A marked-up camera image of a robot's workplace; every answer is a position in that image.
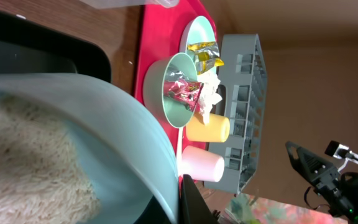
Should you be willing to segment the light blue plate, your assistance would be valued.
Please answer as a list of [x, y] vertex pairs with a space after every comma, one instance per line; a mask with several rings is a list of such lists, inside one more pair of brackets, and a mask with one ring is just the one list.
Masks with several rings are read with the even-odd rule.
[[196, 62], [195, 53], [188, 50], [188, 45], [204, 42], [214, 42], [219, 55], [219, 45], [216, 42], [212, 24], [205, 16], [198, 16], [187, 23], [184, 28], [180, 39], [179, 52], [187, 54], [193, 62]]

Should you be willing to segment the white rice pile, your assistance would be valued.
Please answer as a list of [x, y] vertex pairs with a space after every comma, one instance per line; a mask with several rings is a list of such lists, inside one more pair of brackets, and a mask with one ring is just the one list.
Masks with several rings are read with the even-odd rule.
[[86, 222], [100, 209], [62, 121], [0, 97], [0, 224]]

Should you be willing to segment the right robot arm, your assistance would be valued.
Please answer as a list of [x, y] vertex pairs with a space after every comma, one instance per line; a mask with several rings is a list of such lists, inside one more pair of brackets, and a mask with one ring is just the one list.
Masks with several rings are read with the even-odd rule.
[[310, 184], [303, 196], [308, 208], [317, 210], [321, 207], [309, 204], [308, 193], [312, 190], [325, 199], [324, 205], [332, 217], [346, 217], [351, 223], [358, 223], [358, 154], [337, 141], [331, 141], [325, 154], [344, 161], [336, 167], [294, 142], [286, 142], [285, 147], [293, 169]]

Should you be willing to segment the green small bowl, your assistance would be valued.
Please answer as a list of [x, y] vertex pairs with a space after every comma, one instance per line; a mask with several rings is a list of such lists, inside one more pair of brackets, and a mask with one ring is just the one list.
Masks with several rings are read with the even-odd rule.
[[154, 62], [144, 78], [143, 100], [146, 108], [158, 119], [174, 128], [184, 127], [193, 117], [194, 112], [163, 95], [165, 72], [168, 68], [177, 68], [189, 79], [197, 81], [197, 71], [192, 59], [185, 53], [177, 53], [168, 58]]

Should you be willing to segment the white tissue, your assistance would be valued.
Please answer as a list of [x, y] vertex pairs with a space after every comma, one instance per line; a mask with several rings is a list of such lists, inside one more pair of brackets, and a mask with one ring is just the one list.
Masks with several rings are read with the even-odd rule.
[[210, 120], [213, 105], [216, 105], [223, 99], [218, 93], [218, 87], [221, 81], [215, 72], [208, 70], [198, 75], [198, 82], [203, 84], [203, 88], [198, 100], [197, 112], [201, 115], [203, 124], [207, 125]]

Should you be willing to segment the yellow plastic cup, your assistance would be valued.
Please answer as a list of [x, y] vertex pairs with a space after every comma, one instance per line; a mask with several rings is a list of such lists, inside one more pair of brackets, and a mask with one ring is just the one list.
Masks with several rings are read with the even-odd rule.
[[204, 124], [200, 114], [194, 114], [186, 125], [187, 139], [196, 142], [225, 142], [229, 132], [229, 119], [218, 114], [210, 114], [208, 124]]

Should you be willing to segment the red snack wrapper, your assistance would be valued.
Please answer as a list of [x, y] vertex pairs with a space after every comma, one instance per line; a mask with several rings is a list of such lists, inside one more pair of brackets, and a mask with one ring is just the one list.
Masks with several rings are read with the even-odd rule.
[[189, 79], [177, 68], [168, 68], [165, 72], [163, 95], [185, 106], [194, 112], [200, 98], [203, 83]]

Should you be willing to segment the yellow foil wrapper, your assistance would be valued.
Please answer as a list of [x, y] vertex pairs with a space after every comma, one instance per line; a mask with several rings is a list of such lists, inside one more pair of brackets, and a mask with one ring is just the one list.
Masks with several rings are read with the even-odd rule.
[[224, 65], [220, 58], [219, 46], [217, 42], [198, 42], [188, 44], [187, 50], [194, 55], [194, 63], [198, 75], [201, 75], [214, 67]]

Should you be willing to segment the light blue rice bowl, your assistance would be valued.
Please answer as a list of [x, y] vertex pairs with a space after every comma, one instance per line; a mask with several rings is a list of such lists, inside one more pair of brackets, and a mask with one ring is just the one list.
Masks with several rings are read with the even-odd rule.
[[173, 147], [131, 95], [77, 73], [0, 74], [0, 91], [63, 116], [102, 205], [95, 223], [134, 223], [153, 200], [171, 223], [178, 223]]

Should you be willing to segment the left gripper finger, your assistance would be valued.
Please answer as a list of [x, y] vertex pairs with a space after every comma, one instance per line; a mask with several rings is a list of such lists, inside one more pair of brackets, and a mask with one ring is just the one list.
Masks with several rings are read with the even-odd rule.
[[180, 189], [181, 224], [218, 224], [210, 212], [193, 179], [185, 174]]

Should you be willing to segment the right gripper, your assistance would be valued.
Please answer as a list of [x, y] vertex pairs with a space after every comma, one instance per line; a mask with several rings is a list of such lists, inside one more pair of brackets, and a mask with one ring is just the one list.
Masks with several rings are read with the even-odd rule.
[[294, 142], [285, 143], [291, 166], [325, 199], [331, 215], [353, 215], [355, 208], [345, 196], [340, 173], [330, 161]]

